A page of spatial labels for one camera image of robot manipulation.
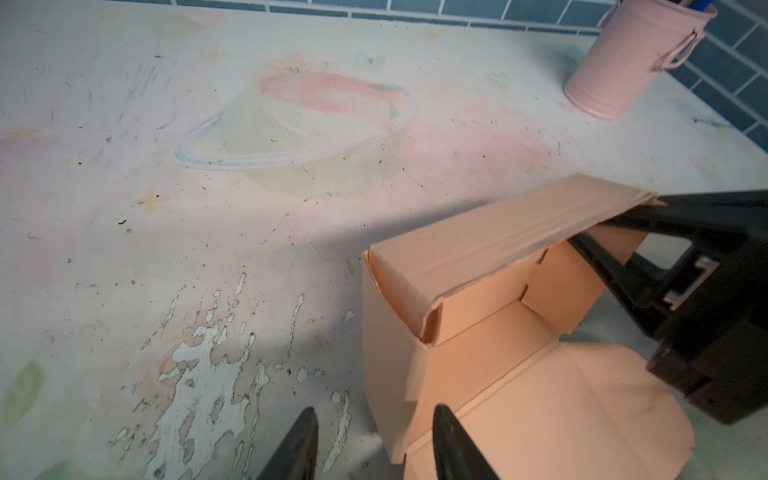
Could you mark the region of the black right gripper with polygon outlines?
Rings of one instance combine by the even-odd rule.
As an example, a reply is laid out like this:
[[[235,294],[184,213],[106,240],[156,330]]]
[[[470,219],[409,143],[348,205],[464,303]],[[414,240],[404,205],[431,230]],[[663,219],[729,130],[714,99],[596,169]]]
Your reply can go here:
[[[650,373],[721,424],[732,425],[767,405],[767,192],[667,195],[602,223],[695,244],[738,245],[704,252],[690,246],[676,266],[683,278],[661,290],[669,273],[633,253],[618,261],[591,235],[568,243],[600,277],[646,336],[664,336]]]

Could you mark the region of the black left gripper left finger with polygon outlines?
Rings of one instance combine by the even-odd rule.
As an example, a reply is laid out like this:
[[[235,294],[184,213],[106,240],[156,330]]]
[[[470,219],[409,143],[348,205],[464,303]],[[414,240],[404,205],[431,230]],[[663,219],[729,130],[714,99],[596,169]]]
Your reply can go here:
[[[313,480],[317,464],[318,431],[314,408],[303,409],[257,479]]]

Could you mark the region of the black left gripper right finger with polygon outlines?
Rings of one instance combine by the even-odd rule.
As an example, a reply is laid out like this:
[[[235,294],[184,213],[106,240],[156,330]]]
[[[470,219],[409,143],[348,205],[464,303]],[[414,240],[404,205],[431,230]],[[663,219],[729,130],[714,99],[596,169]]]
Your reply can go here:
[[[433,413],[432,443],[439,480],[498,480],[452,410],[438,404]]]

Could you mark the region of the peach cardboard paper box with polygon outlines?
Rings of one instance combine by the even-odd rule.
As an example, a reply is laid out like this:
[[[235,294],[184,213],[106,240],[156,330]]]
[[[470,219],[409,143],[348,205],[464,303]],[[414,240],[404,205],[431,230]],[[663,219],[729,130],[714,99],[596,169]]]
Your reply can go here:
[[[605,289],[570,238],[626,262],[644,236],[609,220],[655,201],[575,174],[364,252],[364,392],[406,478],[436,477],[440,404],[502,479],[681,473],[694,431],[645,360],[567,340]]]

